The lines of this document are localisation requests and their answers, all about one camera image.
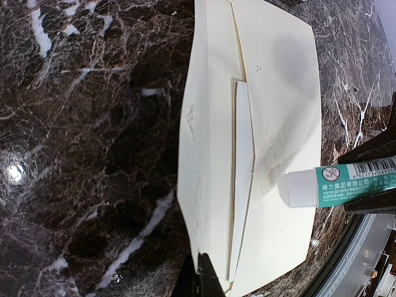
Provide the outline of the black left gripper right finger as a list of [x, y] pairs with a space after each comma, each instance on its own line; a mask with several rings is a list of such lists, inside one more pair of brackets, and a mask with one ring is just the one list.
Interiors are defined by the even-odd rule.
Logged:
[[198, 255], [197, 295], [200, 297], [225, 297], [216, 271], [207, 253]]

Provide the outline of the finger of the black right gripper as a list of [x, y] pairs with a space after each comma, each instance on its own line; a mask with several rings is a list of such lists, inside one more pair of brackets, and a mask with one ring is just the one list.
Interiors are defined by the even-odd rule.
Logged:
[[395, 92], [392, 95], [392, 105], [388, 127], [385, 132], [375, 136], [367, 142], [338, 158], [338, 164], [356, 163], [381, 158], [394, 157], [395, 144]]
[[343, 205], [349, 214], [392, 214], [395, 215], [395, 189], [352, 200]]

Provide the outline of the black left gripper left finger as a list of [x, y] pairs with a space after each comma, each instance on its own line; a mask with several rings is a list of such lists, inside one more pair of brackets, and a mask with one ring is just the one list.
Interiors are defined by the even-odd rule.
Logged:
[[178, 279], [173, 289], [173, 297], [196, 297], [197, 277], [194, 262], [191, 255], [188, 255], [181, 267]]

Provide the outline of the small glue bottle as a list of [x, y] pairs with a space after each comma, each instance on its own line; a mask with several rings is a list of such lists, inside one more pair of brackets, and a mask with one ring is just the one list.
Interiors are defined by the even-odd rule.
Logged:
[[290, 208], [328, 208], [395, 189], [395, 157], [294, 171], [278, 180]]

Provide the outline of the cream envelope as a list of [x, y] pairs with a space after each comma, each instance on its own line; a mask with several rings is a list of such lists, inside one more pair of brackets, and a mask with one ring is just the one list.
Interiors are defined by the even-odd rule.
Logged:
[[310, 25], [265, 1], [196, 1], [179, 129], [179, 206], [196, 272], [244, 296], [305, 261], [314, 207], [277, 182], [321, 161]]

